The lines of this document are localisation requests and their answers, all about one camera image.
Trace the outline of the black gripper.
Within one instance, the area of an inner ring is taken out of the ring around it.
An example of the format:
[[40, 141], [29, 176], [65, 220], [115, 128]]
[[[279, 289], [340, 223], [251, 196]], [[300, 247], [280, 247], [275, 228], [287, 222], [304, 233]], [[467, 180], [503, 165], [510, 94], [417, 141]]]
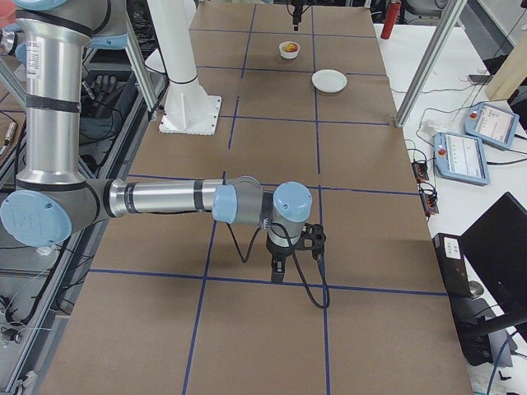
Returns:
[[283, 283], [286, 274], [286, 260], [292, 256], [291, 247], [286, 244], [285, 247], [275, 244], [268, 236], [266, 247], [271, 253], [271, 282]]
[[291, 0], [293, 30], [297, 32], [304, 13], [305, 0]]

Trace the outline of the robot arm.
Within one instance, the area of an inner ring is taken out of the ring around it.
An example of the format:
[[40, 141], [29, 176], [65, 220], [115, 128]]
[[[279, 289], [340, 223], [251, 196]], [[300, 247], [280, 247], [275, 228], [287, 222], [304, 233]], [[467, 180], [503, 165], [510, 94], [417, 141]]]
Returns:
[[19, 1], [16, 21], [26, 34], [26, 166], [1, 205], [6, 232], [44, 247], [90, 225], [126, 214], [209, 213], [227, 224], [268, 232], [274, 283], [287, 258], [313, 250], [310, 191], [297, 182], [267, 190], [249, 177], [128, 183], [86, 179], [78, 169], [82, 53], [85, 47], [128, 43], [124, 1]]

